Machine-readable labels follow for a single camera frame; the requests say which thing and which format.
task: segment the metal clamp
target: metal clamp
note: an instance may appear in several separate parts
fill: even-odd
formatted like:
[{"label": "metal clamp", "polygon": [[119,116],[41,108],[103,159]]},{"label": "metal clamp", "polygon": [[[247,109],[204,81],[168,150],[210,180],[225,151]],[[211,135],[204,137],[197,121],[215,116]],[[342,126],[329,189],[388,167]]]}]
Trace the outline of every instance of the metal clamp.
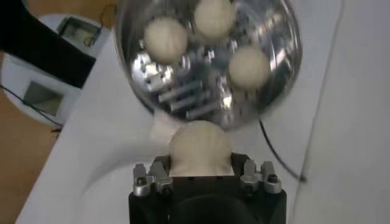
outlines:
[{"label": "metal clamp", "polygon": [[173,191],[173,178],[168,176],[161,162],[152,164],[151,174],[155,177],[155,186],[158,193],[169,195]]},{"label": "metal clamp", "polygon": [[244,175],[240,176],[241,188],[248,194],[252,194],[258,190],[259,178],[255,173],[256,164],[252,159],[248,159],[244,164]]},{"label": "metal clamp", "polygon": [[146,175],[146,169],[143,164],[135,165],[133,169],[133,176],[133,194],[137,197],[149,195],[151,193],[151,185],[154,182],[154,178]]},{"label": "metal clamp", "polygon": [[278,179],[272,162],[265,161],[260,172],[263,174],[264,190],[270,194],[279,194],[282,191],[282,182]]}]

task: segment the bolt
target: bolt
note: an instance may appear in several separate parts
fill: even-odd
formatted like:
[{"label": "bolt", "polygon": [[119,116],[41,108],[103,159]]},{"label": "bolt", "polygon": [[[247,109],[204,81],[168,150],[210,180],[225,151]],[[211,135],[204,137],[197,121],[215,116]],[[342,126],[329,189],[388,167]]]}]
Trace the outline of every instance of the bolt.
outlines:
[{"label": "bolt", "polygon": [[270,183],[278,183],[278,176],[276,174],[270,174],[268,175],[267,181]]},{"label": "bolt", "polygon": [[146,184],[146,178],[145,177],[138,177],[136,179],[136,185],[145,185]]},{"label": "bolt", "polygon": [[170,188],[164,188],[161,192],[162,195],[164,196],[169,196],[171,194],[171,189]]}]

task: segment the stainless steel bowl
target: stainless steel bowl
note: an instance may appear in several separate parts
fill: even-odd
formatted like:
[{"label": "stainless steel bowl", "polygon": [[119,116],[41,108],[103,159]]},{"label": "stainless steel bowl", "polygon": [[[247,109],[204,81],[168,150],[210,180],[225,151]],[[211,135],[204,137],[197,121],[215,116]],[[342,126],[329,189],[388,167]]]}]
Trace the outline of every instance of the stainless steel bowl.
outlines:
[{"label": "stainless steel bowl", "polygon": [[[300,31],[285,0],[236,0],[235,27],[226,40],[205,44],[197,35],[193,13],[197,0],[128,0],[119,5],[116,46],[119,60],[137,97],[152,111],[164,110],[184,121],[203,119],[232,128],[274,105],[292,88],[302,58]],[[172,65],[152,61],[143,48],[146,25],[170,16],[186,27],[189,45]],[[269,58],[271,78],[256,91],[243,91],[229,80],[235,50],[251,44]]]}]

